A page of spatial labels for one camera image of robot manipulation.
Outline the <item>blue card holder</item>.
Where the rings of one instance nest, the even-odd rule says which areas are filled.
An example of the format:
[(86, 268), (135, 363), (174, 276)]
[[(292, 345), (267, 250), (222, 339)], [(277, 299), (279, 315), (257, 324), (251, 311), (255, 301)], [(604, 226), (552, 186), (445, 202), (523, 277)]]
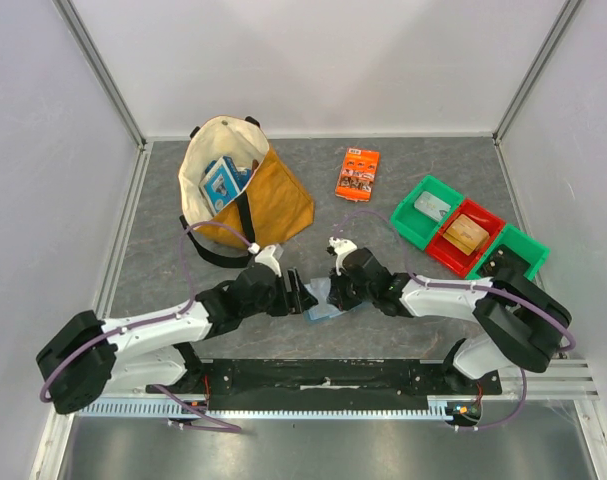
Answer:
[(314, 278), (309, 283), (305, 284), (306, 289), (317, 300), (317, 304), (304, 312), (304, 317), (309, 323), (323, 322), (339, 315), (343, 312), (328, 301), (328, 296), (331, 288), (329, 278)]

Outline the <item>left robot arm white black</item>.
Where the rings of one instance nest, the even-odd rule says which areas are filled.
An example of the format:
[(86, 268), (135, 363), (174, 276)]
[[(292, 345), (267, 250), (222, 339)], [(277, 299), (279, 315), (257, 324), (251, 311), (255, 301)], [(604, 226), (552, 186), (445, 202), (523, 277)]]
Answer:
[(174, 307), (129, 318), (100, 319), (92, 310), (75, 314), (42, 348), (36, 363), (44, 384), (39, 393), (59, 414), (77, 412), (98, 399), (129, 362), (169, 348), (177, 353), (167, 375), (147, 373), (143, 386), (175, 386), (184, 393), (199, 388), (203, 369), (189, 343), (225, 335), (257, 314), (283, 317), (318, 303), (298, 271), (277, 274), (254, 264), (234, 280), (206, 289)]

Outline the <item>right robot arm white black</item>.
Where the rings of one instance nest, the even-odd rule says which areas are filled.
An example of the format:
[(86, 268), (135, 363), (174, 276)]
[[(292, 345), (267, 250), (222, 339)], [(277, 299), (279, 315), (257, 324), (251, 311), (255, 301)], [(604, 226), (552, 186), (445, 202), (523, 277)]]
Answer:
[(450, 392), (466, 392), (484, 375), (514, 365), (543, 373), (574, 346), (571, 314), (523, 275), (509, 269), (478, 280), (440, 280), (392, 273), (367, 248), (333, 238), (328, 301), (341, 311), (370, 303), (387, 316), (443, 317), (477, 323), (482, 332), (458, 341), (441, 368)]

